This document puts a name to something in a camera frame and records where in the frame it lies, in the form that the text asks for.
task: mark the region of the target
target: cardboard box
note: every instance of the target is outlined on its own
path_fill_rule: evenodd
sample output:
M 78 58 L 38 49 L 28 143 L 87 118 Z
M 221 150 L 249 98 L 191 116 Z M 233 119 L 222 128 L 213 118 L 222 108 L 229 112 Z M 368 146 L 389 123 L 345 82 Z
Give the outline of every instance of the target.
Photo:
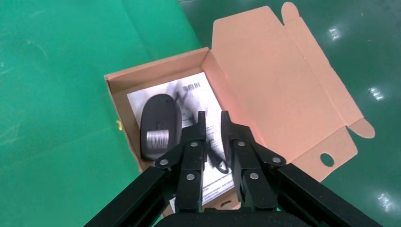
M 110 96 L 140 170 L 139 127 L 127 94 L 204 71 L 233 122 L 256 141 L 322 181 L 357 154 L 346 126 L 372 138 L 366 121 L 292 3 L 284 25 L 269 7 L 216 20 L 212 50 L 202 48 L 106 76 Z M 322 153 L 334 159 L 325 166 Z M 238 205 L 233 190 L 207 204 Z

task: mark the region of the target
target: hole in box flap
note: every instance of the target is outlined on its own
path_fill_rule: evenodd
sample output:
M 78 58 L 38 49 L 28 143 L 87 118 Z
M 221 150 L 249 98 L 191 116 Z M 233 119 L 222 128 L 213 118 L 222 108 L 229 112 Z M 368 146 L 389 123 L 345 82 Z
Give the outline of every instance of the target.
M 320 155 L 320 160 L 325 166 L 332 167 L 334 165 L 334 159 L 331 155 L 323 153 Z

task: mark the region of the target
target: black cable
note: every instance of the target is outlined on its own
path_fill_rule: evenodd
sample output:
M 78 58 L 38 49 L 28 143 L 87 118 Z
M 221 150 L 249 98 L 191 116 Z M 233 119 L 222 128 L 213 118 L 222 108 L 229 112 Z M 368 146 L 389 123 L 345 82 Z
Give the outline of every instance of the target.
M 190 107 L 184 104 L 187 93 L 185 93 L 184 96 L 181 97 L 179 92 L 175 92 L 174 96 L 175 96 L 175 102 L 180 104 L 180 106 L 182 106 L 185 109 L 186 113 L 191 113 L 191 115 L 188 117 L 189 121 L 192 124 L 196 124 L 195 122 L 196 113 L 194 113 L 194 111 Z M 227 161 L 222 159 L 220 155 L 218 155 L 218 153 L 211 147 L 210 138 L 208 138 L 207 154 L 209 156 L 210 164 L 212 167 L 216 168 L 222 174 L 228 174 L 229 169 Z

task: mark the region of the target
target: black metal bracket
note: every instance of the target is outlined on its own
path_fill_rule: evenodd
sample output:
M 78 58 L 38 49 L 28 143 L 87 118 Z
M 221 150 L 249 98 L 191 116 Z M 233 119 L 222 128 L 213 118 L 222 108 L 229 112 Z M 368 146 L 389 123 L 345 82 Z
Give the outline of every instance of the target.
M 184 128 L 181 143 L 156 160 L 85 226 L 149 227 L 176 196 L 176 213 L 157 227 L 344 226 L 379 227 L 364 213 L 285 158 L 258 144 L 247 126 L 221 114 L 226 160 L 232 169 L 240 210 L 201 213 L 207 155 L 205 113 Z
M 181 143 L 155 161 L 86 227 L 151 226 L 176 195 L 175 211 L 200 212 L 206 161 L 205 112 L 182 130 Z

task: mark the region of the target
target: screw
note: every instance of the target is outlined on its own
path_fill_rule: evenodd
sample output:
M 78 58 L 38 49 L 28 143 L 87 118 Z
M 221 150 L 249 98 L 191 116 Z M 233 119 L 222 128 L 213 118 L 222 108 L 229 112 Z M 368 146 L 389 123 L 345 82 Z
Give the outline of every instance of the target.
M 162 159 L 162 160 L 160 161 L 160 164 L 161 164 L 162 166 L 167 165 L 167 164 L 168 164 L 168 160 L 167 160 L 167 159 Z
M 251 173 L 249 176 L 250 176 L 251 179 L 254 179 L 254 180 L 259 178 L 259 175 L 256 174 L 256 173 Z
M 188 175 L 187 175 L 187 180 L 188 180 L 188 181 L 191 181 L 191 180 L 193 180 L 193 179 L 195 179 L 195 175 L 193 175 L 193 174 L 188 174 Z
M 278 157 L 274 157 L 272 160 L 273 160 L 273 162 L 275 162 L 275 163 L 281 162 L 281 159 L 279 159 Z

